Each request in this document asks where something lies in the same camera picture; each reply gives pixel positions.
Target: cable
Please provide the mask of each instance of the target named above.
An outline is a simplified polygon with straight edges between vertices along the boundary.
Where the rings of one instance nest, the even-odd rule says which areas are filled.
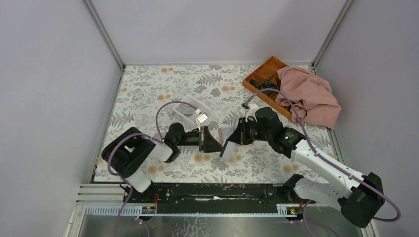
[[[163,108],[164,106],[166,106],[166,105],[169,105],[169,104],[175,104],[175,103],[185,104],[185,105],[187,105],[187,106],[189,106],[189,107],[191,107],[191,108],[193,108],[193,109],[197,110],[197,108],[196,108],[195,106],[193,106],[193,105],[189,104],[188,102],[183,102],[183,101],[170,101],[170,102],[167,102],[167,103],[165,103],[164,105],[162,105],[162,106],[159,108],[159,110],[157,110],[157,113],[156,113],[156,128],[157,128],[157,132],[159,133],[159,136],[160,136],[160,139],[161,139],[161,140],[163,140],[163,135],[162,135],[162,133],[160,132],[160,129],[159,129],[159,123],[157,122],[157,118],[159,117],[160,110],[162,110],[162,108]]]
[[[332,231],[333,234],[336,235],[337,237],[340,237],[340,235],[334,229],[332,229],[330,226],[325,225],[323,223],[320,223],[320,222],[317,222],[317,221],[311,221],[311,220],[305,220],[305,221],[302,220],[302,222],[311,223],[311,224],[315,224],[315,225],[318,225],[318,226],[322,226],[322,227],[324,227],[324,228],[329,229],[330,231]],[[299,224],[299,223],[302,223],[302,222],[300,222],[300,221],[281,221],[280,223]]]
[[[295,113],[295,115],[296,115],[296,118],[297,118],[297,120],[298,120],[298,123],[300,124],[300,126],[301,126],[301,128],[302,128],[302,131],[303,131],[303,133],[304,133],[304,135],[305,135],[305,139],[306,139],[306,141],[307,141],[307,144],[308,144],[308,146],[313,150],[313,152],[314,152],[314,154],[316,154],[320,159],[322,159],[324,162],[326,162],[328,165],[330,165],[330,166],[332,166],[332,167],[334,167],[335,169],[337,169],[337,170],[339,170],[340,172],[342,172],[342,173],[344,173],[345,175],[347,175],[348,177],[349,176],[351,176],[351,174],[348,172],[348,171],[346,171],[346,170],[344,170],[344,169],[342,169],[342,168],[340,168],[339,166],[337,166],[337,165],[335,165],[334,163],[332,163],[331,161],[329,161],[329,160],[327,160],[325,157],[323,157],[321,154],[318,154],[317,153],[317,150],[315,149],[315,147],[313,146],[313,144],[311,143],[311,141],[310,141],[310,138],[308,137],[308,134],[307,134],[307,131],[305,130],[305,128],[304,128],[304,124],[303,124],[303,122],[302,122],[302,120],[301,120],[301,118],[298,116],[298,113],[297,113],[297,110],[295,109],[295,106],[294,106],[294,104],[292,103],[292,101],[283,93],[283,92],[281,92],[281,91],[279,91],[279,90],[276,90],[276,89],[271,89],[271,88],[265,88],[265,89],[262,89],[262,90],[259,90],[259,91],[257,91],[256,93],[254,93],[245,103],[247,104],[247,103],[249,103],[250,102],[250,100],[252,100],[257,94],[259,94],[259,93],[261,93],[261,92],[264,92],[264,91],[275,91],[275,92],[278,92],[279,94],[281,94],[287,101],[288,101],[288,103],[291,105],[291,108],[293,109],[293,111],[294,111],[294,113]],[[372,187],[371,185],[369,185],[369,184],[367,184],[367,183],[365,183],[364,181],[362,181],[362,180],[360,180],[359,178],[357,178],[357,177],[355,177],[355,176],[351,176],[351,178],[353,179],[353,180],[355,180],[355,181],[357,181],[358,183],[360,183],[360,184],[362,184],[363,186],[365,186],[365,187],[367,187],[367,188],[369,188],[371,191],[373,191],[374,193],[376,193],[378,196],[380,196],[381,198],[383,198],[384,200],[386,200],[395,210],[396,210],[396,212],[397,212],[397,215],[396,215],[396,217],[394,217],[394,218],[392,218],[392,219],[383,219],[383,218],[379,218],[379,217],[374,217],[373,219],[374,220],[378,220],[378,221],[384,221],[384,222],[395,222],[395,221],[398,221],[400,218],[401,218],[401,216],[402,216],[402,213],[401,213],[401,211],[400,211],[400,209],[399,209],[399,207],[392,201],[392,200],[390,200],[386,195],[384,195],[383,193],[381,193],[380,191],[378,191],[377,189],[375,189],[374,187]]]
[[[156,205],[157,205],[157,201],[159,200],[159,194],[154,194],[154,197],[155,197],[155,199],[154,199],[154,211],[157,211],[156,210]]]
[[[140,224],[144,224],[145,225],[145,229],[147,230],[147,237],[150,237],[150,227],[148,226],[146,221],[141,220]]]
[[[308,231],[310,232],[310,234],[312,234],[314,237],[317,237],[317,235],[315,235],[314,233],[313,233],[313,231],[310,229],[310,227],[308,226],[308,223],[314,223],[314,224],[316,224],[316,225],[319,225],[319,226],[323,226],[323,227],[325,227],[325,228],[328,228],[329,230],[331,230],[337,237],[339,237],[339,234],[334,230],[334,229],[332,229],[330,226],[328,226],[328,225],[326,225],[326,224],[323,224],[323,223],[321,223],[321,222],[317,222],[317,221],[309,221],[309,220],[307,220],[307,218],[306,218],[306,215],[305,215],[305,212],[306,212],[306,210],[307,210],[307,206],[308,206],[308,204],[309,203],[311,203],[311,200],[309,200],[308,202],[306,202],[305,203],[305,205],[304,205],[304,210],[302,211],[302,219],[303,219],[303,221],[304,221],[304,223],[305,223],[305,226],[307,227],[307,229],[308,229]]]
[[[148,139],[151,139],[151,140],[153,140],[153,141],[156,141],[156,142],[158,142],[158,143],[163,143],[162,141],[160,141],[160,140],[158,140],[158,139],[156,139],[156,138],[153,138],[153,137],[150,137],[149,135],[147,135],[147,134],[144,134],[144,133],[141,133],[141,132],[136,132],[136,133],[133,133],[133,134],[130,134],[130,135],[128,135],[128,136],[126,136],[126,137],[124,137],[114,148],[113,148],[113,150],[112,150],[112,152],[111,152],[111,154],[109,155],[109,158],[108,158],[108,172],[111,174],[111,175],[114,175],[114,176],[119,176],[119,174],[118,173],[114,173],[112,170],[111,170],[111,161],[112,161],[112,159],[114,158],[114,155],[115,155],[115,152],[119,149],[119,147],[120,146],[122,146],[122,144],[123,143],[125,143],[128,139],[130,139],[130,138],[132,138],[132,137],[136,137],[136,136],[141,136],[141,137],[145,137],[145,138],[148,138]],[[118,229],[118,222],[119,222],[119,217],[121,216],[121,213],[122,213],[122,211],[123,211],[123,209],[124,209],[124,207],[125,207],[125,205],[128,203],[128,201],[129,201],[129,198],[131,197],[131,195],[132,195],[132,191],[133,191],[133,187],[132,187],[132,185],[130,185],[130,187],[129,187],[129,192],[128,192],[128,195],[126,196],[126,198],[125,198],[125,201],[124,201],[124,203],[122,204],[122,206],[121,206],[121,208],[119,209],[119,211],[118,211],[118,215],[117,215],[117,220],[116,220],[116,223],[115,223],[115,227],[114,227],[114,236],[116,237],[117,236],[117,234],[116,234],[116,230]],[[147,224],[145,224],[145,226],[146,226],[146,228],[147,228],[147,236],[148,237],[150,237],[150,230],[148,229],[148,225]]]

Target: wooden tray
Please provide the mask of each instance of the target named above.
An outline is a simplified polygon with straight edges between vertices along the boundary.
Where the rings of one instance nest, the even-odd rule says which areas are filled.
[[[286,66],[288,65],[272,56],[268,59],[268,61],[260,65],[260,67],[258,67],[254,72],[252,72],[248,77],[246,77],[243,80],[243,86],[249,91],[255,93],[259,89],[250,84],[250,80],[253,79],[258,82],[264,82],[268,79],[271,82],[275,83],[279,89],[281,81],[279,80],[278,73],[276,71]],[[291,107],[283,107],[276,103],[275,98],[277,95],[277,92],[273,93],[271,96],[267,96],[262,92],[259,93],[257,96],[264,102],[266,102],[268,105],[270,105],[272,108],[274,108],[276,111],[278,111],[280,114],[284,115],[287,119],[291,120]]]

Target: metal floor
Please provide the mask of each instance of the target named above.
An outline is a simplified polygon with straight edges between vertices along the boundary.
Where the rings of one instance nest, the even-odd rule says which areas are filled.
[[[309,220],[319,221],[330,227],[341,237],[361,237],[361,229],[349,223],[331,207],[309,206]],[[113,237],[115,216],[86,215],[81,237]],[[278,217],[153,217],[147,223],[152,237],[311,237],[304,223],[290,224]],[[334,233],[323,227],[310,224],[319,237],[334,237]],[[133,217],[120,217],[117,236],[145,237],[144,225]]]

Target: table surface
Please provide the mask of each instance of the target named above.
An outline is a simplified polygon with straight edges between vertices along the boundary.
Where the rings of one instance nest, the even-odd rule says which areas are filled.
[[[193,65],[193,66],[127,66],[120,92],[105,137],[103,147],[128,128],[135,126],[141,132],[158,138],[155,115],[164,103],[180,100],[191,94],[209,106],[215,120],[209,125],[217,140],[218,128],[237,125],[244,116],[241,104],[251,96],[242,86],[243,79],[258,65]],[[253,102],[259,107],[268,106],[258,97]],[[159,115],[159,127],[164,136],[175,119],[172,105],[164,107]],[[301,128],[279,114],[284,126],[301,132]],[[313,143],[333,157],[327,129],[307,125]],[[219,153],[203,154],[198,147],[180,147],[181,155],[172,162],[146,159],[140,167],[153,182],[180,183],[284,183],[294,173],[325,183],[318,174],[306,166],[292,162],[274,152],[266,142],[256,141],[248,146],[238,146],[228,162],[222,162]],[[94,171],[94,182],[121,182],[118,176],[107,171],[107,163],[99,158]]]

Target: white tag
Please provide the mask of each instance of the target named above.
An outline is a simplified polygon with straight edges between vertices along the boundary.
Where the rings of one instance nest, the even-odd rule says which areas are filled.
[[[207,119],[208,119],[208,116],[206,114],[201,114],[200,116],[197,117],[196,121],[197,123],[202,124]]]

